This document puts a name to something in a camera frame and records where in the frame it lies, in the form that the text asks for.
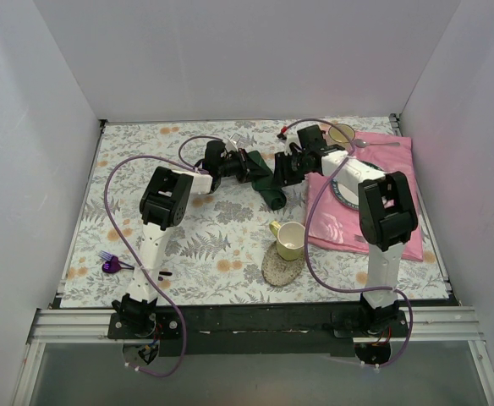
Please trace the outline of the dark green cloth napkin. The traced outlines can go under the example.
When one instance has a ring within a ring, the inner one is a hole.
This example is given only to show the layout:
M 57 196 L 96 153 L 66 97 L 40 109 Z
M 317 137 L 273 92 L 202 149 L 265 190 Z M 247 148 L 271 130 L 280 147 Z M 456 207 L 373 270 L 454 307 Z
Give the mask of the dark green cloth napkin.
M 287 198 L 283 190 L 273 183 L 273 172 L 266 165 L 259 151 L 247 153 L 247 168 L 253 190 L 261 195 L 271 211 L 278 211 L 286 206 Z

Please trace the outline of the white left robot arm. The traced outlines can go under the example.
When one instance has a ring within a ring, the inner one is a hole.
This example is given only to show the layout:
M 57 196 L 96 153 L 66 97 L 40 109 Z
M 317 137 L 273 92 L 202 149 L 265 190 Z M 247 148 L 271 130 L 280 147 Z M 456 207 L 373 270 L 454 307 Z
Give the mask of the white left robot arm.
M 209 195 L 221 179 L 250 179 L 247 152 L 233 140 L 211 140 L 198 167 L 157 167 L 140 199 L 142 220 L 141 265 L 134 270 L 126 294 L 134 301 L 151 304 L 159 298 L 152 286 L 157 281 L 173 229 L 183 220 L 193 195 Z

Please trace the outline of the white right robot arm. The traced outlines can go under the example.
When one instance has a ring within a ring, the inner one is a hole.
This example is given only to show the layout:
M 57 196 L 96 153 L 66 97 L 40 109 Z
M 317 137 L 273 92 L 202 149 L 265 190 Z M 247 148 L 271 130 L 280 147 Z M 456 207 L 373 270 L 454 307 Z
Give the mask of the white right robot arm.
M 327 178 L 307 216 L 305 227 L 315 214 L 322 193 L 329 183 L 339 183 L 355 191 L 359 199 L 360 231 L 369 246 L 367 284 L 354 290 L 368 310 L 359 315 L 360 329 L 369 336 L 378 336 L 390 325 L 387 308 L 396 308 L 398 271 L 406 243 L 418 227 L 409 182 L 404 173 L 384 173 L 365 165 L 354 156 L 356 145 L 348 140 L 347 146 L 328 145 L 318 126 L 299 129 L 296 134 L 287 131 L 302 123 L 298 120 L 282 127 L 277 137 L 284 141 L 284 150 L 274 156 L 273 184 L 286 187 L 299 184 L 308 173 Z

